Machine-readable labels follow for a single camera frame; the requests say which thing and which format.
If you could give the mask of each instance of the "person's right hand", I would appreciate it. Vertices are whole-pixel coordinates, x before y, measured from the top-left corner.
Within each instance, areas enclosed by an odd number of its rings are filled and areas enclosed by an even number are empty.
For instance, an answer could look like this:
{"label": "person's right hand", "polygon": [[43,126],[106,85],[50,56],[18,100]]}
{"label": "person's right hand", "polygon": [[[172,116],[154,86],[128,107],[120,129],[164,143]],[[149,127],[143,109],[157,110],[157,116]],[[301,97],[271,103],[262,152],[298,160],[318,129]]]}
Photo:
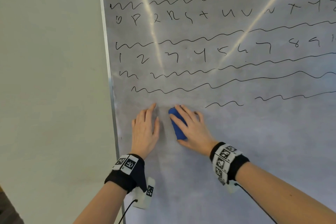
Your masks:
{"label": "person's right hand", "polygon": [[182,120],[177,118],[175,115],[169,115],[187,137],[187,140],[178,140],[179,144],[205,156],[210,156],[213,147],[218,142],[212,137],[204,124],[203,114],[197,111],[192,112],[184,105],[175,105],[175,109],[187,123],[186,126]]}

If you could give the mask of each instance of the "beige wall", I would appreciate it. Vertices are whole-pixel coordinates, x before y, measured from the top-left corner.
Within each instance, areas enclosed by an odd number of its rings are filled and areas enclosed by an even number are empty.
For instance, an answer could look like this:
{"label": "beige wall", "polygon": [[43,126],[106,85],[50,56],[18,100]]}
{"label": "beige wall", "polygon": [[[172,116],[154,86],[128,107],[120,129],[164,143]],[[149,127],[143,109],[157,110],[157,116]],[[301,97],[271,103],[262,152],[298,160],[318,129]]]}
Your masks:
{"label": "beige wall", "polygon": [[99,0],[0,0],[0,184],[70,223],[116,160]]}

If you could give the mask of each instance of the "skin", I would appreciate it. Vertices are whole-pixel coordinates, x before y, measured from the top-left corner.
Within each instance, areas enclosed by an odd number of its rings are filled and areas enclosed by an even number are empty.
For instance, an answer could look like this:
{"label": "skin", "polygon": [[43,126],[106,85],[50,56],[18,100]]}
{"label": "skin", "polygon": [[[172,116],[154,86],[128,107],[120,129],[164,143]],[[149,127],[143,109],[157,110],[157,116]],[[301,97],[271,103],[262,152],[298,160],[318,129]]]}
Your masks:
{"label": "skin", "polygon": [[[156,104],[142,110],[132,120],[131,153],[145,159],[159,139],[159,119],[152,125],[152,112]],[[184,105],[176,110],[186,121],[185,125],[176,116],[170,118],[187,136],[178,143],[209,157],[218,143],[207,129],[204,116],[192,112]],[[247,162],[237,172],[236,180],[246,189],[277,223],[281,224],[331,224],[336,223],[336,213],[283,180]],[[75,224],[114,223],[126,191],[113,182],[107,182],[89,205],[75,220]]]}

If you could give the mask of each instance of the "cable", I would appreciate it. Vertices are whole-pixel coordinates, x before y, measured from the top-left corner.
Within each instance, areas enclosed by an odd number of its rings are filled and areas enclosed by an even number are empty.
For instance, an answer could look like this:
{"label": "cable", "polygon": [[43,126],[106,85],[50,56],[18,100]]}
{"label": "cable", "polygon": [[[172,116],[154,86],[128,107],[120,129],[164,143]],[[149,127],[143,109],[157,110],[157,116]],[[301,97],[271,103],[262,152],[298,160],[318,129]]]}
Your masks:
{"label": "cable", "polygon": [[258,204],[258,202],[256,201],[256,200],[254,200],[254,198],[242,187],[242,186],[240,186],[238,183],[235,183],[234,184],[235,186],[239,186],[239,187],[241,187],[242,189],[243,189],[243,191],[245,191],[246,192],[246,194],[248,194],[249,196],[250,196],[250,198],[252,198],[253,199],[253,201],[268,215],[268,217],[270,217],[271,218],[271,220],[275,223],[275,224],[278,224],[259,204]]}
{"label": "cable", "polygon": [[119,223],[118,223],[118,224],[120,224],[120,223],[121,223],[121,221],[123,220],[123,218],[124,218],[124,216],[125,216],[125,214],[126,214],[126,212],[127,212],[128,208],[130,208],[130,207],[131,207],[131,205],[132,205],[134,202],[137,202],[137,201],[138,201],[138,200],[137,200],[137,199],[135,199],[135,200],[133,200],[133,201],[132,201],[132,203],[130,203],[130,204],[129,204],[129,206],[127,207],[126,211],[124,212],[124,214],[123,214],[123,216],[121,217],[121,219],[120,219],[120,221],[119,221]]}

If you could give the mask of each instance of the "blue sponge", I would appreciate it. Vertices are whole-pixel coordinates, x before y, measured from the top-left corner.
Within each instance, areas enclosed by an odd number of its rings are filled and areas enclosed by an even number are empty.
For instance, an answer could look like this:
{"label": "blue sponge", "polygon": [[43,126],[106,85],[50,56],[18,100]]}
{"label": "blue sponge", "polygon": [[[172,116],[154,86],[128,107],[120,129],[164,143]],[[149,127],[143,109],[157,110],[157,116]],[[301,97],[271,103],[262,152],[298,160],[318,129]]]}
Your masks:
{"label": "blue sponge", "polygon": [[[186,121],[182,118],[182,116],[179,114],[179,112],[175,109],[175,107],[170,108],[168,113],[175,115],[178,119],[182,120],[185,125],[187,125]],[[173,128],[175,130],[175,134],[178,140],[185,140],[187,137],[183,134],[182,130],[175,124],[173,120],[171,120],[171,123],[173,124]]]}

